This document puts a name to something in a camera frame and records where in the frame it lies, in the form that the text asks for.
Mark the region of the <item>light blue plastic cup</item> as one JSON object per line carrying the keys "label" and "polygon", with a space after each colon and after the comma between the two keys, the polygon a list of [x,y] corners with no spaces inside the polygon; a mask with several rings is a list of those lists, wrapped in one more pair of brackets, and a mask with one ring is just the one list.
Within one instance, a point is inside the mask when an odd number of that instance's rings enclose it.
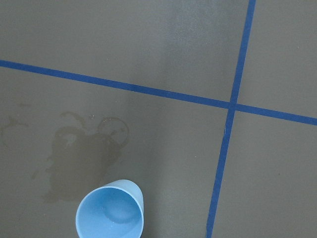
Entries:
{"label": "light blue plastic cup", "polygon": [[80,238],[140,238],[144,228],[144,200],[136,183],[120,179],[88,193],[76,217]]}

